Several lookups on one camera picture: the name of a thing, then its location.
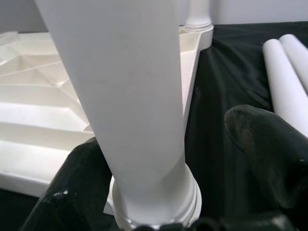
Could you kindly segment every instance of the white column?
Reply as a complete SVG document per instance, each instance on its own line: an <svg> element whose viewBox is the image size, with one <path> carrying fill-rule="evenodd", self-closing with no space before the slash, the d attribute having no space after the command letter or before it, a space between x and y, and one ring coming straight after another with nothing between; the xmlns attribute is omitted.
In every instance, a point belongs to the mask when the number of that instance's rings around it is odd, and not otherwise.
<svg viewBox="0 0 308 231"><path fill-rule="evenodd" d="M185 30L204 31L212 27L210 0L190 0Z"/></svg>
<svg viewBox="0 0 308 231"><path fill-rule="evenodd" d="M290 59L303 87L308 92L308 49L294 35L284 35L279 41Z"/></svg>
<svg viewBox="0 0 308 231"><path fill-rule="evenodd" d="M274 112L308 137L308 97L282 44L267 41L263 54Z"/></svg>
<svg viewBox="0 0 308 231"><path fill-rule="evenodd" d="M199 191L184 158L172 1L37 4L115 178L119 226L188 224Z"/></svg>

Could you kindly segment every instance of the white cylinder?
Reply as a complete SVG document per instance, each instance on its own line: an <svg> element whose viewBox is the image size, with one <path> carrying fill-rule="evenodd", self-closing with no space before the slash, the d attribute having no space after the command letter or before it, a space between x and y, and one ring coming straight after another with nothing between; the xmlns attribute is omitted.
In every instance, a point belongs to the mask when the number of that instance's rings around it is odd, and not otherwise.
<svg viewBox="0 0 308 231"><path fill-rule="evenodd" d="M263 54L274 112L308 137L308 97L282 44L267 41Z"/></svg>
<svg viewBox="0 0 308 231"><path fill-rule="evenodd" d="M294 35L284 35L279 41L288 55L303 87L308 92L308 49Z"/></svg>
<svg viewBox="0 0 308 231"><path fill-rule="evenodd" d="M119 226L187 224L198 187L185 165L172 1L37 4L115 178Z"/></svg>
<svg viewBox="0 0 308 231"><path fill-rule="evenodd" d="M210 0L190 0L185 30L204 31L210 28L212 28Z"/></svg>

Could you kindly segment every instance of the white rod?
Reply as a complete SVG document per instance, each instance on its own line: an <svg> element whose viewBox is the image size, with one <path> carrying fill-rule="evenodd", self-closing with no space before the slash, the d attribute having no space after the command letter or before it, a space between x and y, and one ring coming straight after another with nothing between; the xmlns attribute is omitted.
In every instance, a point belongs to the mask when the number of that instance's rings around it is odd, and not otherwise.
<svg viewBox="0 0 308 231"><path fill-rule="evenodd" d="M274 112L308 137L308 97L282 44L267 41L263 54Z"/></svg>
<svg viewBox="0 0 308 231"><path fill-rule="evenodd" d="M284 35L279 41L288 55L303 87L308 92L308 49L294 35Z"/></svg>
<svg viewBox="0 0 308 231"><path fill-rule="evenodd" d="M190 0L185 30L204 31L211 28L210 0Z"/></svg>
<svg viewBox="0 0 308 231"><path fill-rule="evenodd" d="M120 227L188 222L179 34L172 1L37 0L115 178Z"/></svg>

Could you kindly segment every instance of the black cloth backdrop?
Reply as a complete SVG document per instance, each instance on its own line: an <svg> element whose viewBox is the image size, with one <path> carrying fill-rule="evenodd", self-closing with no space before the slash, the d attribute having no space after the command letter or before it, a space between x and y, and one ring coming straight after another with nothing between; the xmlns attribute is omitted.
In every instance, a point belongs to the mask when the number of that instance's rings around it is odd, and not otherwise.
<svg viewBox="0 0 308 231"><path fill-rule="evenodd" d="M212 47L200 54L185 155L202 192L202 216L237 217L270 210L223 118L239 104L272 111L262 44L289 33L308 46L308 22L218 25ZM36 201L0 190L0 229L18 230Z"/></svg>

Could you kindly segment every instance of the white wall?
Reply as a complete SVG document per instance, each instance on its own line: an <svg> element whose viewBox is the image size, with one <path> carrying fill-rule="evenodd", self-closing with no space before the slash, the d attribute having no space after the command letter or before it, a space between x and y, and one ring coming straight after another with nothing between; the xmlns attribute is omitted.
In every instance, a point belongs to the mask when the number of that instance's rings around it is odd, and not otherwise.
<svg viewBox="0 0 308 231"><path fill-rule="evenodd" d="M179 4L179 23L187 16L188 0ZM308 0L211 0L214 24L308 21ZM0 33L46 31L34 0L0 0Z"/></svg>

